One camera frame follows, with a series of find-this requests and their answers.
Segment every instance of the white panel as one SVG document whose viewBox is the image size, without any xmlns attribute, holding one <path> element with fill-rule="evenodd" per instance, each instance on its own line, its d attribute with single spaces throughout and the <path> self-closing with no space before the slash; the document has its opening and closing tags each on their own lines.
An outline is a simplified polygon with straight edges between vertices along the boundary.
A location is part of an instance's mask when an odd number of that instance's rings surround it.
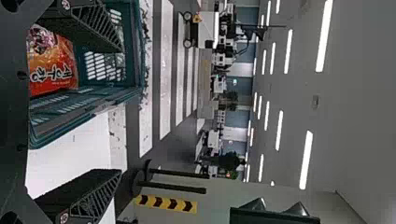
<svg viewBox="0 0 396 224">
<path fill-rule="evenodd" d="M 107 113 L 39 150 L 29 150 L 26 187 L 36 198 L 95 168 L 112 168 Z"/>
<path fill-rule="evenodd" d="M 194 102 L 193 102 L 193 109 L 194 111 L 197 109 L 198 106 L 198 72 L 199 72 L 199 49 L 195 49 L 195 75 L 194 75 Z"/>
<path fill-rule="evenodd" d="M 163 0 L 161 26 L 160 139 L 171 132 L 173 5 Z"/>
<path fill-rule="evenodd" d="M 228 77 L 253 77 L 253 63 L 234 63 Z"/>
<path fill-rule="evenodd" d="M 224 127 L 224 140 L 247 142 L 248 141 L 248 129 L 244 128 L 232 128 Z"/>
<path fill-rule="evenodd" d="M 152 39 L 152 10 L 153 0 L 146 0 L 145 3 L 141 4 L 144 11 L 147 12 L 147 18 L 145 23 L 148 27 L 148 36 Z M 146 66 L 148 70 L 148 87 L 146 88 L 145 94 L 146 99 L 143 99 L 141 110 L 139 112 L 139 156 L 140 158 L 146 155 L 152 149 L 152 42 L 146 43 Z"/>
<path fill-rule="evenodd" d="M 185 27 L 182 15 L 178 14 L 176 126 L 183 121 L 184 58 L 186 54 L 186 50 L 183 46 L 183 39 Z"/>
<path fill-rule="evenodd" d="M 114 199 L 111 200 L 110 205 L 108 206 L 105 214 L 100 220 L 99 224 L 114 224 L 116 223 L 116 207 L 114 204 Z"/>
<path fill-rule="evenodd" d="M 189 63 L 188 63 L 188 73 L 187 73 L 187 99 L 186 99 L 186 117 L 191 114 L 191 104 L 192 104 L 192 67 L 194 63 L 193 59 L 193 49 L 189 49 Z"/>
<path fill-rule="evenodd" d="M 125 105 L 108 112 L 108 129 L 111 133 L 111 167 L 125 172 L 128 169 Z"/>
<path fill-rule="evenodd" d="M 205 125 L 205 120 L 204 119 L 198 119 L 197 120 L 197 134 L 201 131 L 201 129 Z"/>
</svg>

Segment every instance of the black cart wheel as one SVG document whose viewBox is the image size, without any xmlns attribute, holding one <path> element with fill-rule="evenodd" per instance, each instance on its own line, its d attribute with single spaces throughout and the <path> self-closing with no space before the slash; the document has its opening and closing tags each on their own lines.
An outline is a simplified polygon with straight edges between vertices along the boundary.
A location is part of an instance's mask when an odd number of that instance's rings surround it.
<svg viewBox="0 0 396 224">
<path fill-rule="evenodd" d="M 192 13 L 190 13 L 189 11 L 185 12 L 183 14 L 183 19 L 184 21 L 192 21 Z"/>
<path fill-rule="evenodd" d="M 189 40 L 189 39 L 185 39 L 185 40 L 183 41 L 183 46 L 184 46 L 184 48 L 186 48 L 186 49 L 192 48 L 192 41 Z"/>
</svg>

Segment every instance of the white ceiling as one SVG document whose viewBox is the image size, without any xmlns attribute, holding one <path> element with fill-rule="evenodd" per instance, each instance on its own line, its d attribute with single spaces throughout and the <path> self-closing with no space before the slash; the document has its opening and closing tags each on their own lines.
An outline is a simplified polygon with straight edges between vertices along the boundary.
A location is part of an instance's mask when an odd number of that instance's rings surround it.
<svg viewBox="0 0 396 224">
<path fill-rule="evenodd" d="M 272 24 L 294 30 L 288 75 L 283 74 L 288 30 L 273 30 L 259 46 L 257 62 L 267 49 L 267 66 L 264 76 L 256 75 L 254 88 L 264 95 L 262 106 L 271 101 L 271 111 L 268 132 L 263 115 L 253 120 L 250 181 L 258 179 L 263 153 L 262 182 L 298 188 L 310 130 L 314 145 L 308 188 L 338 190 L 368 223 L 396 223 L 396 2 L 333 0 L 327 60 L 320 74 L 315 67 L 325 0 L 307 2 L 304 13 L 297 0 L 281 0 L 280 15 L 272 10 Z M 262 13 L 266 6 L 267 0 L 262 1 Z M 276 66 L 270 76 L 273 41 Z M 311 108 L 314 94 L 320 96 L 316 111 Z M 284 122 L 276 152 L 279 109 Z"/>
</svg>

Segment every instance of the monitor screen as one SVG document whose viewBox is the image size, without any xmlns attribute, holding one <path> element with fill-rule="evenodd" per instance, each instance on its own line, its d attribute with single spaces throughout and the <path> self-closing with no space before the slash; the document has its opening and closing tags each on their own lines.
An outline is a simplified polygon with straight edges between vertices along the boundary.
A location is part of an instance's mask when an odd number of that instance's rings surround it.
<svg viewBox="0 0 396 224">
<path fill-rule="evenodd" d="M 300 217 L 243 208 L 230 209 L 230 224 L 320 224 L 317 217 Z"/>
</svg>

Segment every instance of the snack bag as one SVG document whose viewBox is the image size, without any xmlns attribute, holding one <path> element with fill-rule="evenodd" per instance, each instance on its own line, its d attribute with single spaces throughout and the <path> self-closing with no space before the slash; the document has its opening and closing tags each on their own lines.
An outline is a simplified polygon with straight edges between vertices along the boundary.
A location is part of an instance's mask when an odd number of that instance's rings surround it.
<svg viewBox="0 0 396 224">
<path fill-rule="evenodd" d="M 69 40 L 34 24 L 26 45 L 32 96 L 78 87 L 76 58 Z"/>
</svg>

